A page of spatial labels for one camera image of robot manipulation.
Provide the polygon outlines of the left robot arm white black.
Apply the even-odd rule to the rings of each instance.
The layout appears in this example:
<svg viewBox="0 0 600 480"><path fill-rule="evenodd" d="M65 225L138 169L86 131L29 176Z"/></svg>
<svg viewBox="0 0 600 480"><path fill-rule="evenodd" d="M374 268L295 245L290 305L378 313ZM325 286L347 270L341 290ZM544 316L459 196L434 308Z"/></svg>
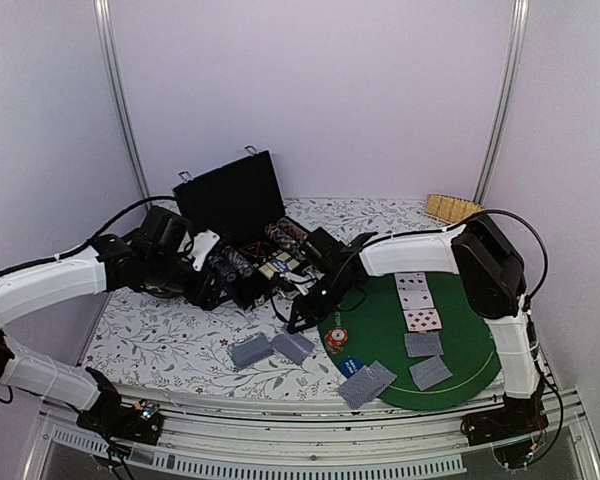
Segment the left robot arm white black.
<svg viewBox="0 0 600 480"><path fill-rule="evenodd" d="M0 386L89 412L108 434L128 426L119 393L102 373L75 366L80 326L97 301L118 289L163 291L192 297L202 283L204 260L220 237L203 231L193 256L137 251L116 235L102 235L73 251L0 272ZM74 334L77 345L62 339Z"/></svg>

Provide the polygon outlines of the blue small blind button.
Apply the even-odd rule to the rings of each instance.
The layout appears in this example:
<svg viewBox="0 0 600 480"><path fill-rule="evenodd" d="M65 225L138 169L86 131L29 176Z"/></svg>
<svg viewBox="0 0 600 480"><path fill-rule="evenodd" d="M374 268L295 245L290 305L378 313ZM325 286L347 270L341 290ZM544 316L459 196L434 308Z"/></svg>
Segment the blue small blind button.
<svg viewBox="0 0 600 480"><path fill-rule="evenodd" d="M339 363L340 372L350 378L364 367L364 363L355 357L346 357Z"/></svg>

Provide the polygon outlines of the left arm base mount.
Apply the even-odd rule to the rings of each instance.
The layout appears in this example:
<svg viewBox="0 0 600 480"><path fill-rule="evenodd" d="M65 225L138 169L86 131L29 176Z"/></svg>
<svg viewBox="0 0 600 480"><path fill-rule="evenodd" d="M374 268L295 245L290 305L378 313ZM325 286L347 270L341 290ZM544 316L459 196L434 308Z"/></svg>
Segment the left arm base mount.
<svg viewBox="0 0 600 480"><path fill-rule="evenodd" d="M102 437L156 446L164 424L160 404L141 399L124 406L117 389L101 372L91 367L86 371L94 378L99 396L90 409L79 412L76 425Z"/></svg>

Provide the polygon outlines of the right aluminium frame post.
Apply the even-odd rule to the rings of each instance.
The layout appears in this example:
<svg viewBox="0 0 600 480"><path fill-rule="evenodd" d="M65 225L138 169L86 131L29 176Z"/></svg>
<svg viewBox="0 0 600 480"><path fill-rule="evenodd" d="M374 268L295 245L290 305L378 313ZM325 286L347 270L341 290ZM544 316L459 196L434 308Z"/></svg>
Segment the right aluminium frame post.
<svg viewBox="0 0 600 480"><path fill-rule="evenodd" d="M484 160L474 191L473 201L484 204L493 178L499 150L506 129L508 114L514 94L519 65L522 58L530 2L515 0L510 24L509 40L505 57L504 71L491 132L487 142Z"/></svg>

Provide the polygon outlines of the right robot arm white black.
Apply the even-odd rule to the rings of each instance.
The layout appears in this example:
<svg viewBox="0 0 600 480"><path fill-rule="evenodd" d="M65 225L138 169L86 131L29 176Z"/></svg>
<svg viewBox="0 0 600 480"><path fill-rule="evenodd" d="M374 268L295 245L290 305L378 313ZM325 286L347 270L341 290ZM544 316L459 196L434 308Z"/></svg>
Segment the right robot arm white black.
<svg viewBox="0 0 600 480"><path fill-rule="evenodd" d="M530 323L531 300L522 256L487 209L446 227L380 235L365 232L347 244L318 252L322 277L292 302L286 329L312 328L335 311L343 297L369 277L394 273L439 272L460 278L470 308L488 326L504 377L504 394L513 401L497 415L497 427L517 436L532 424L530 401L543 390L537 338Z"/></svg>

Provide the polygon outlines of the left aluminium frame post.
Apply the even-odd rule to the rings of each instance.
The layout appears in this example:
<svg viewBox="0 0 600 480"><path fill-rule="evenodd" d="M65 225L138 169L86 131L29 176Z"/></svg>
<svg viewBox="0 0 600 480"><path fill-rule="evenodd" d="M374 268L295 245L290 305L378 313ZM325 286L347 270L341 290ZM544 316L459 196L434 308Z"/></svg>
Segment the left aluminium frame post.
<svg viewBox="0 0 600 480"><path fill-rule="evenodd" d="M121 130L124 148L130 164L131 176L139 197L141 199L147 199L151 192L139 155L124 91L115 43L110 2L107 0L94 0L93 7L105 70L110 85L115 113Z"/></svg>

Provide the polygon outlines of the round green poker mat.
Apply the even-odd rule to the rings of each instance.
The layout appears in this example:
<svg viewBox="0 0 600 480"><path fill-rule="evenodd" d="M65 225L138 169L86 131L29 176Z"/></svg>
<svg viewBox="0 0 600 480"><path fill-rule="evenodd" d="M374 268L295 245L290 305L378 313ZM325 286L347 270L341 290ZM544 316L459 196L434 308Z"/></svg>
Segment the round green poker mat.
<svg viewBox="0 0 600 480"><path fill-rule="evenodd" d="M357 290L348 292L341 302L345 310L329 315L318 330L321 339L337 326L348 332L343 350L329 355L339 373L346 373L342 363L349 358L366 366L377 361L397 375L379 396L383 402L434 411L460 405L480 394L499 375L501 366L490 331L468 305L460 278L429 272L426 281L441 319L442 360L452 377L425 391L417 388L409 371L420 360L407 354L407 324L392 275L370 278L362 287L366 295Z"/></svg>

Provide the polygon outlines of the blue playing card deck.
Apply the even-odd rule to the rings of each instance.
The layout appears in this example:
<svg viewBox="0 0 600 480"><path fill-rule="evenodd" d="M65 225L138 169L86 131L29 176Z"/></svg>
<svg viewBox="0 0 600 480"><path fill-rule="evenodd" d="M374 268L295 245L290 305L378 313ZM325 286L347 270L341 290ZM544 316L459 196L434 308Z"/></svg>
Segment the blue playing card deck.
<svg viewBox="0 0 600 480"><path fill-rule="evenodd" d="M274 350L268 338L259 332L230 344L228 353L234 366L243 369L270 357Z"/></svg>

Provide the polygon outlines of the floral white table cloth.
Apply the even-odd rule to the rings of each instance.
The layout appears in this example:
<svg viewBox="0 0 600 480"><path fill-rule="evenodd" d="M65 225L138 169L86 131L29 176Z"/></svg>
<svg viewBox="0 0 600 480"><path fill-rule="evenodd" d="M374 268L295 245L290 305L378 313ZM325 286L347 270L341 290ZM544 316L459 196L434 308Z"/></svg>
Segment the floral white table cloth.
<svg viewBox="0 0 600 480"><path fill-rule="evenodd" d="M424 214L422 200L288 199L284 204L288 216L302 226L325 227L341 240L368 230L389 234L442 225ZM232 302L205 312L181 300L119 290L101 314L82 365L103 372L113 383L165 394L335 399L345 376L315 328L303 333L315 347L301 365L279 353L244 369L233 364L228 345L257 333L271 339L281 327L268 301L249 312Z"/></svg>

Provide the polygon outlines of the triangular all in marker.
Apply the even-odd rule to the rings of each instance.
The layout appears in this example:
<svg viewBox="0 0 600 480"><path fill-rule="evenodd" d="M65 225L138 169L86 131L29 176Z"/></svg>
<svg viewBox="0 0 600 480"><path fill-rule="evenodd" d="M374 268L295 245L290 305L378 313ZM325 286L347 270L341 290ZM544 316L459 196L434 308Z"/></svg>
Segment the triangular all in marker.
<svg viewBox="0 0 600 480"><path fill-rule="evenodd" d="M247 245L243 247L241 251L254 259L265 258L268 255L267 246L262 241L257 241Z"/></svg>

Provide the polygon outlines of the aluminium frame post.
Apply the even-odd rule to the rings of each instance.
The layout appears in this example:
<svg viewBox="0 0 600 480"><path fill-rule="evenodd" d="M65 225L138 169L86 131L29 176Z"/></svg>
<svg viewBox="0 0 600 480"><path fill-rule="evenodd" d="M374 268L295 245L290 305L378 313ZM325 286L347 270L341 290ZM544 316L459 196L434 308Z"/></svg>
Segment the aluminium frame post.
<svg viewBox="0 0 600 480"><path fill-rule="evenodd" d="M484 160L474 191L473 201L484 204L493 178L499 150L506 129L508 114L514 94L519 65L522 58L530 2L515 0L510 24L509 40L505 57L504 71L491 132L487 142Z"/></svg>
<svg viewBox="0 0 600 480"><path fill-rule="evenodd" d="M93 7L105 70L110 85L115 113L121 130L124 148L130 164L131 176L139 197L141 199L147 199L151 192L139 155L124 91L115 43L110 2L107 0L94 0Z"/></svg>

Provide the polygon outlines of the bamboo mat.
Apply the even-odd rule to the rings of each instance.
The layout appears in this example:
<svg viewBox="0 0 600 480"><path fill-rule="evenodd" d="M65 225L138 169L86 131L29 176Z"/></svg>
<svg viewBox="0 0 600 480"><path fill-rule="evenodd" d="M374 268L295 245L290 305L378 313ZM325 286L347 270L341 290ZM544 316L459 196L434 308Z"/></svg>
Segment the bamboo mat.
<svg viewBox="0 0 600 480"><path fill-rule="evenodd" d="M483 211L477 203L446 195L429 194L424 213L447 224L455 224Z"/></svg>

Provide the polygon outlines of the burn card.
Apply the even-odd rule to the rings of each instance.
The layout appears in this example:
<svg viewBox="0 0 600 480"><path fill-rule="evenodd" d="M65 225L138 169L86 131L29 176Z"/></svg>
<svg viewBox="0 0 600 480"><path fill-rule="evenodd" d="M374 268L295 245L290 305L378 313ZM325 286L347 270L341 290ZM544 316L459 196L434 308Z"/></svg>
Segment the burn card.
<svg viewBox="0 0 600 480"><path fill-rule="evenodd" d="M296 365L301 365L313 352L315 344L301 333L282 332L271 340L272 348Z"/></svg>

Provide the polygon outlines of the aluminium front rail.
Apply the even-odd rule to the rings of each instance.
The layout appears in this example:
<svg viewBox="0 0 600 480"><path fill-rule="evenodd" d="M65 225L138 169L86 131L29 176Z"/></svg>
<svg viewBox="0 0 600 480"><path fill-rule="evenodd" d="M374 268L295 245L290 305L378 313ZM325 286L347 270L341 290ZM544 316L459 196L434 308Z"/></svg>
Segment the aluminium front rail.
<svg viewBox="0 0 600 480"><path fill-rule="evenodd" d="M380 401L251 400L161 393L157 445L125 461L45 403L25 463L27 479L600 479L600 455L575 390L543 399L547 432L531 466L509 470L503 443L471 445L461 421L500 404L491 388L467 404L415 412Z"/></svg>

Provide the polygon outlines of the round red floral coaster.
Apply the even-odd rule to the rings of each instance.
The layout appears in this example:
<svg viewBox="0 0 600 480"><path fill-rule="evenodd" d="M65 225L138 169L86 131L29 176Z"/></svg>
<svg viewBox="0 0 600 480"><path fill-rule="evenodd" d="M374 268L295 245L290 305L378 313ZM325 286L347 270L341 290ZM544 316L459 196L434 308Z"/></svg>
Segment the round red floral coaster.
<svg viewBox="0 0 600 480"><path fill-rule="evenodd" d="M145 287L144 292L159 299L174 299L181 295L181 293L178 291L172 291L158 287Z"/></svg>

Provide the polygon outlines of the red poker chip stack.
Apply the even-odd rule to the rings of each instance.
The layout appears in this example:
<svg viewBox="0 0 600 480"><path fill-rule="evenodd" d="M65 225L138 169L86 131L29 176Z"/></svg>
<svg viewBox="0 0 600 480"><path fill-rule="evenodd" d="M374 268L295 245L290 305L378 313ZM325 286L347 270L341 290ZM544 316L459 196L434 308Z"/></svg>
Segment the red poker chip stack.
<svg viewBox="0 0 600 480"><path fill-rule="evenodd" d="M349 333L345 328L335 327L324 336L324 345L328 353L335 355L344 350L349 340Z"/></svg>

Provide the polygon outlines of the black poker chip case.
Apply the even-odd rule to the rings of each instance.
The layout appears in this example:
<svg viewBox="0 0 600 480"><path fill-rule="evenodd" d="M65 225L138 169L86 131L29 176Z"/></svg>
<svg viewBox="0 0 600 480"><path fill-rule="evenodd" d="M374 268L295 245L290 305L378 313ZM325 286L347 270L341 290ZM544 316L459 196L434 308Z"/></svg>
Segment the black poker chip case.
<svg viewBox="0 0 600 480"><path fill-rule="evenodd" d="M285 273L268 280L258 271L258 267L273 254L284 251L265 234L265 227L276 225L281 218L298 224L285 210L269 151L252 153L196 177L180 175L182 182L173 188L173 194L180 214L189 222L194 241L194 266L198 272L210 273L217 279L229 295L229 301L243 310L250 310L267 301L277 288L295 293L299 287L309 285L304 280L289 283L283 278ZM267 246L265 258L254 259L241 251L257 241ZM220 255L225 259L221 250L226 245L236 249L253 265L251 277L244 278L236 271L236 280L228 283L209 269L207 257ZM304 275L314 268L302 254L297 260L300 261L298 268L288 273Z"/></svg>

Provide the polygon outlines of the Texas Hold'em card box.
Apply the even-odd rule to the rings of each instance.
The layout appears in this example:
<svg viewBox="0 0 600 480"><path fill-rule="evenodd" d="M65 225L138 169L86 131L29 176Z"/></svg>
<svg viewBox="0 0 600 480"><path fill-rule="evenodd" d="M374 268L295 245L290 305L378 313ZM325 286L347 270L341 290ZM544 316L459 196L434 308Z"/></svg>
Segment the Texas Hold'em card box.
<svg viewBox="0 0 600 480"><path fill-rule="evenodd" d="M293 272L300 265L295 257L287 252L279 251L273 254L262 265L258 267L258 271L262 273L268 280L272 280L276 274Z"/></svg>

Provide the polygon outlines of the dealt playing card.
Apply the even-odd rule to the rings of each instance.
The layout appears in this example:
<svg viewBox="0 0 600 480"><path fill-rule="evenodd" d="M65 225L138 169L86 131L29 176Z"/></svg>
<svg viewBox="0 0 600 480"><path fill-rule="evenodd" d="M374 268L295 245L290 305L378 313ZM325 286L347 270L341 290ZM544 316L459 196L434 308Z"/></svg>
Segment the dealt playing card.
<svg viewBox="0 0 600 480"><path fill-rule="evenodd" d="M385 388L386 382L381 375L364 367L338 388L338 394L351 409L358 409L374 400Z"/></svg>
<svg viewBox="0 0 600 480"><path fill-rule="evenodd" d="M397 378L397 375L390 371L379 361L374 361L366 367L368 380L369 396L374 399L382 394Z"/></svg>

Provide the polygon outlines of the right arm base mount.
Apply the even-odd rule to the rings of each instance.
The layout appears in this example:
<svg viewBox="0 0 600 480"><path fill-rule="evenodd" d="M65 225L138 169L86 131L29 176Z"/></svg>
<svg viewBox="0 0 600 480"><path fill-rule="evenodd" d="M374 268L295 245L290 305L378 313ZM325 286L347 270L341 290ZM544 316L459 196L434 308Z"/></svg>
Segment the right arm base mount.
<svg viewBox="0 0 600 480"><path fill-rule="evenodd" d="M503 406L465 415L460 431L470 446L483 445L525 436L526 439L496 447L496 461L506 469L527 467L534 459L540 439L549 425L542 403L543 388L529 399L503 396Z"/></svg>

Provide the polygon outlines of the right outer chip row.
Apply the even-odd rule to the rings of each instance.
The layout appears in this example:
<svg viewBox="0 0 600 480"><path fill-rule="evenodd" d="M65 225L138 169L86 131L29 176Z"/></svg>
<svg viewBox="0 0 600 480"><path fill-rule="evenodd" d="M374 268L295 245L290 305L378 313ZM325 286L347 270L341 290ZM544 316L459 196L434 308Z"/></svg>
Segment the right outer chip row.
<svg viewBox="0 0 600 480"><path fill-rule="evenodd" d="M308 232L288 218L281 218L276 225L301 246L308 237Z"/></svg>

